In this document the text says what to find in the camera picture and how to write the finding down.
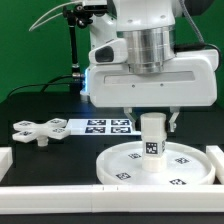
white block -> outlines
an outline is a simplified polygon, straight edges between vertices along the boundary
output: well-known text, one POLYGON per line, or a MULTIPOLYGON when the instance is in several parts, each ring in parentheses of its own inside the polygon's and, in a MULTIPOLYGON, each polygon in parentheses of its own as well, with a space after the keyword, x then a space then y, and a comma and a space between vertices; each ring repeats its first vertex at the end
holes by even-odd
POLYGON ((216 168, 216 176, 224 184, 224 153, 218 146, 207 146, 206 155, 216 168))
POLYGON ((0 148, 0 181, 3 179, 8 169, 12 165, 12 149, 0 148))
POLYGON ((0 188, 0 214, 91 212, 92 186, 0 188))

cable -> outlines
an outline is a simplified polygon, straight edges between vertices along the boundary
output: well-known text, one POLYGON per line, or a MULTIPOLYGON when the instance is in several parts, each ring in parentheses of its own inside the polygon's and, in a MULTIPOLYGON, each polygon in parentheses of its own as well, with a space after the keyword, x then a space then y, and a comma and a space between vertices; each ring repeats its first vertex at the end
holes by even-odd
POLYGON ((56 78, 50 80, 46 85, 44 85, 44 87, 41 89, 40 92, 44 92, 44 91, 48 88, 48 86, 49 86, 50 83, 59 81, 59 80, 61 80, 61 79, 67 79, 67 78, 72 78, 72 75, 58 76, 58 77, 56 77, 56 78))
POLYGON ((200 32, 200 30, 198 29, 197 25, 195 24, 195 22, 193 21, 193 19, 191 18, 186 6, 185 6, 185 0, 179 0, 181 8, 183 10, 184 16, 187 19, 188 23, 190 24, 190 26, 192 27, 192 29, 194 30, 196 36, 198 37, 199 42, 204 43, 204 38, 200 32))
POLYGON ((59 17, 59 16, 61 16, 61 15, 63 15, 63 13, 58 13, 57 15, 52 16, 52 17, 50 17, 49 19, 46 19, 46 20, 43 21, 42 23, 39 23, 38 25, 33 26, 32 28, 29 29, 29 31, 32 32, 32 31, 34 31, 36 28, 38 28, 38 27, 44 25, 45 23, 47 23, 47 22, 49 22, 49 21, 51 21, 51 20, 53 20, 53 19, 55 19, 55 18, 57 18, 57 17, 59 17))
MULTIPOLYGON (((34 27, 36 27, 36 26, 39 26, 39 22, 41 21, 41 20, 43 20, 46 16, 48 16, 50 13, 52 13, 52 12, 54 12, 55 10, 57 10, 57 9, 59 9, 59 8, 62 8, 62 7, 64 7, 64 6, 67 6, 67 5, 74 5, 74 4, 77 4, 77 3, 81 3, 82 2, 82 0, 77 0, 77 1, 73 1, 73 2, 67 2, 67 3, 64 3, 64 4, 61 4, 61 5, 58 5, 58 6, 56 6, 56 7, 54 7, 53 9, 51 9, 51 10, 49 10, 48 12, 46 12, 44 15, 42 15, 31 27, 30 27, 30 29, 29 29, 29 31, 33 31, 34 29, 34 27)), ((55 19, 57 17, 57 15, 54 17, 51 17, 49 20, 45 20, 44 22, 43 22, 43 24, 45 24, 46 22, 48 22, 48 21, 50 21, 50 20, 52 20, 52 19, 55 19)))
POLYGON ((218 70, 218 68, 221 67, 221 65, 222 65, 222 52, 221 52, 221 50, 217 46, 215 46, 213 44, 205 43, 205 47, 210 47, 210 48, 213 48, 213 49, 217 50, 218 55, 219 55, 219 63, 218 63, 218 67, 217 67, 216 70, 218 70))
POLYGON ((49 86, 59 86, 59 85, 69 85, 71 84, 70 82, 64 82, 64 83, 43 83, 43 84, 31 84, 31 85, 25 85, 25 86, 19 86, 15 89, 13 89, 12 91, 10 91, 7 95, 7 100, 10 98, 10 96, 17 90, 19 89, 23 89, 23 88, 28 88, 28 87, 38 87, 38 86, 45 86, 45 85, 49 85, 49 86))

metal cylinder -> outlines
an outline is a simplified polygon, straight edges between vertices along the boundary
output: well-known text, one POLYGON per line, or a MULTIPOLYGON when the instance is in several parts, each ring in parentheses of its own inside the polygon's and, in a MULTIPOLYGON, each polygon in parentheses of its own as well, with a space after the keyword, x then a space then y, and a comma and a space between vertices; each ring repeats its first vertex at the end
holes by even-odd
POLYGON ((146 74, 161 72, 163 62, 173 58, 174 26, 150 30, 121 32, 128 46, 128 64, 131 72, 146 74))

white circular plate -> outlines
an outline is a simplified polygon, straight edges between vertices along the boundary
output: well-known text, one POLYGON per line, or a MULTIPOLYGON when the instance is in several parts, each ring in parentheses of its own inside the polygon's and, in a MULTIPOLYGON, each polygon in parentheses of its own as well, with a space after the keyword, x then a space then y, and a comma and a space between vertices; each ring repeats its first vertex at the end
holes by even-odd
POLYGON ((103 184, 185 185, 212 184, 215 168, 207 156, 192 147, 166 142, 167 169, 142 169, 142 142, 111 147, 97 158, 97 176, 103 184))

green wall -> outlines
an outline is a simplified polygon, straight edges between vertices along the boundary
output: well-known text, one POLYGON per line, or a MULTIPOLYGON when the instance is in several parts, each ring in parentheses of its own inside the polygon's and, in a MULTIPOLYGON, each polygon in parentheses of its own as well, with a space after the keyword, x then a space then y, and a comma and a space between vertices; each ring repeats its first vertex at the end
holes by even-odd
MULTIPOLYGON (((20 85, 44 83, 70 73, 70 43, 66 20, 59 17, 42 28, 29 32, 32 23, 52 7, 65 1, 1 0, 0 1, 0 101, 20 85)), ((203 16, 194 17, 206 42, 224 51, 224 0, 216 0, 203 16)), ((197 39, 184 18, 177 19, 177 43, 197 39)), ((88 66, 88 29, 78 32, 81 68, 88 66)), ((224 66, 216 73, 218 103, 224 106, 224 66)), ((40 88, 27 90, 38 91, 40 88)))

